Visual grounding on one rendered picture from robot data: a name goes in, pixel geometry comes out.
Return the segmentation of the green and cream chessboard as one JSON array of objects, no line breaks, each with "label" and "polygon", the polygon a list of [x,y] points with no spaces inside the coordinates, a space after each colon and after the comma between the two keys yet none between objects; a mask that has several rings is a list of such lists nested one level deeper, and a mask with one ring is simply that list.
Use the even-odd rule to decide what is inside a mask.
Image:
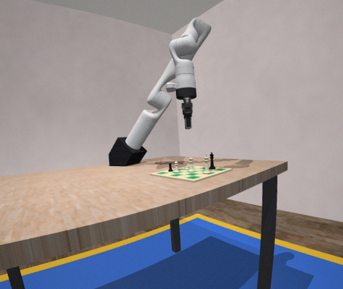
[{"label": "green and cream chessboard", "polygon": [[151,176],[158,176],[162,178],[169,178],[169,179],[176,179],[180,181],[187,181],[187,182],[198,182],[202,181],[207,178],[211,178],[229,171],[232,171],[233,169],[228,168],[219,168],[216,167],[216,169],[209,169],[211,171],[210,174],[204,174],[205,167],[203,166],[193,166],[195,172],[188,172],[190,169],[190,166],[180,167],[178,170],[180,172],[174,173],[175,169],[172,169],[173,172],[169,172],[168,170],[156,172],[156,173],[150,173]]}]

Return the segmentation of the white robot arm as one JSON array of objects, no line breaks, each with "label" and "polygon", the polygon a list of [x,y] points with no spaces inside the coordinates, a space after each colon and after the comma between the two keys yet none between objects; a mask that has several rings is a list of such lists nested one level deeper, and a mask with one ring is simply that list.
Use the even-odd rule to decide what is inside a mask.
[{"label": "white robot arm", "polygon": [[[147,99],[147,103],[156,110],[142,111],[125,141],[129,147],[136,150],[142,147],[157,121],[171,103],[172,97],[161,90],[165,84],[167,92],[174,92],[183,87],[196,88],[192,59],[209,35],[211,28],[208,23],[196,17],[191,20],[179,39],[170,42],[169,51],[172,59]],[[173,79],[175,79],[175,84],[169,82]]]}]

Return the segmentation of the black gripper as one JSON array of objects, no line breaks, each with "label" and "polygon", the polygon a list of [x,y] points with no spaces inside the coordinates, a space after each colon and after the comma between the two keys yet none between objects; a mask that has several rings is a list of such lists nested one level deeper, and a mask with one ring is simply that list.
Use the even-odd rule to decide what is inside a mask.
[{"label": "black gripper", "polygon": [[176,89],[176,98],[179,100],[183,100],[184,103],[181,103],[181,107],[183,109],[184,115],[184,122],[185,122],[185,129],[192,128],[192,102],[191,99],[195,99],[197,97],[196,88],[193,87],[183,87]]}]

